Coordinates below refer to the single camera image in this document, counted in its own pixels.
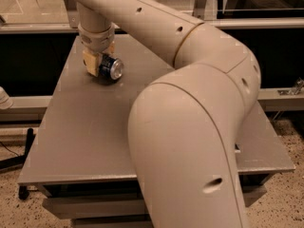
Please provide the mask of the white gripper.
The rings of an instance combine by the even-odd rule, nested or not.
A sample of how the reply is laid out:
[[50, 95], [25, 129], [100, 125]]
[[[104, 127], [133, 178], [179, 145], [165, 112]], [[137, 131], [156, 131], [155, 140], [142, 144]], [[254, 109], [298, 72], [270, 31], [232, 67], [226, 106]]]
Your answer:
[[102, 61], [101, 53], [104, 51], [105, 54], [112, 55], [115, 51], [115, 43], [113, 42], [115, 28], [111, 25], [102, 32], [89, 32], [82, 25], [79, 25], [78, 30], [82, 43], [87, 47], [83, 50], [86, 70], [90, 75], [98, 77], [99, 66]]

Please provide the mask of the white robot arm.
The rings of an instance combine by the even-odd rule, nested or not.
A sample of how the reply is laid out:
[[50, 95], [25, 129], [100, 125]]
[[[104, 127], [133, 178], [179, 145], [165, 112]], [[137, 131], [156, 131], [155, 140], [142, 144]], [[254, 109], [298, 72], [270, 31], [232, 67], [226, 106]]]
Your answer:
[[255, 55], [199, 18], [152, 0], [74, 0], [85, 47], [101, 52], [103, 17], [173, 69], [128, 120], [132, 162], [154, 228], [249, 228], [235, 143], [257, 102]]

